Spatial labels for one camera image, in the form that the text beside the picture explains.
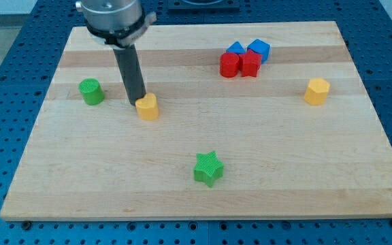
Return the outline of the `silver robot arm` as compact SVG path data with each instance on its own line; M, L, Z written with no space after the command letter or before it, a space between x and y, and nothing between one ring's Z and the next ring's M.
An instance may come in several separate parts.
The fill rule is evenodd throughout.
M133 45L157 21L140 0L79 0L76 9L96 42L117 49Z

